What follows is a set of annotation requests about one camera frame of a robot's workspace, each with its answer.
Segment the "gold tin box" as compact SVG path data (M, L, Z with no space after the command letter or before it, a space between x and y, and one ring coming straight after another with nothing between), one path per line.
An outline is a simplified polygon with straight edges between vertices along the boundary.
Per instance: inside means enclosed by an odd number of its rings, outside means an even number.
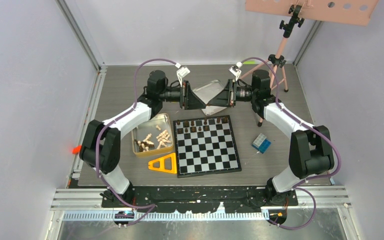
M159 113L131 131L132 151L138 157L150 157L174 150L174 134L167 113Z

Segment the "black white folding chessboard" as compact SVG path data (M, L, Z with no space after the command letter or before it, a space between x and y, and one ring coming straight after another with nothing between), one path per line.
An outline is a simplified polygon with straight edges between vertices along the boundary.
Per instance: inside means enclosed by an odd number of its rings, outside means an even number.
M228 119L226 123L223 122L225 117ZM204 130L204 119L200 117L172 122L178 178L242 170L230 116L207 117L208 131ZM189 127L184 127L185 121L188 121ZM192 127L196 127L196 132L191 132ZM178 129L183 129L183 133L178 134Z

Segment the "tin lid with bears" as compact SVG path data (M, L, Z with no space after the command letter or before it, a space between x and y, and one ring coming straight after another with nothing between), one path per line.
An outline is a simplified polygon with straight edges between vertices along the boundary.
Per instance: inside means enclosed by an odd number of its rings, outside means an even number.
M224 89L224 86L217 79L210 81L209 83L202 85L193 89L193 93L199 97L204 103L208 103L212 98L214 98L217 94L219 94ZM205 116L215 115L223 110L226 107L222 106L207 106L202 109L202 112Z

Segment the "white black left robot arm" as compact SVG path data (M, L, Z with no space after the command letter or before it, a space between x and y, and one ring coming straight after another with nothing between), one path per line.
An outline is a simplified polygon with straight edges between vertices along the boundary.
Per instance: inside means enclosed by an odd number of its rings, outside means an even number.
M121 158L121 140L140 124L155 117L164 102L179 103L185 110L200 110L206 104L197 97L184 77L190 73L187 67L177 70L179 86L169 86L166 74L154 70L149 74L147 85L137 101L125 111L104 120L92 120L88 123L78 156L99 177L115 191L114 200L121 207L133 202L131 182L123 174L119 162Z

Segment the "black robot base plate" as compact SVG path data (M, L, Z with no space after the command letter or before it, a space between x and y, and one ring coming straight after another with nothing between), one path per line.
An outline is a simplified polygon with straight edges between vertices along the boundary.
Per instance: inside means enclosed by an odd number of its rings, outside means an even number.
M267 195L263 186L136 186L124 200L138 206L140 213L154 205L154 213L214 213L219 207L226 213L256 213L261 207L295 207L294 191Z

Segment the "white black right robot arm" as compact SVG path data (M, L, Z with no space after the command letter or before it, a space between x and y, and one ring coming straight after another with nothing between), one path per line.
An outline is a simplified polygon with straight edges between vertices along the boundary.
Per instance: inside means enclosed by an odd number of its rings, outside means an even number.
M327 127L314 126L288 111L271 93L267 70L253 71L251 84L239 85L241 79L230 79L226 86L207 103L209 106L234 107L236 102L250 102L252 110L272 123L290 140L288 166L271 177L264 194L268 203L279 205L286 193L307 178L316 177L335 166L330 132Z

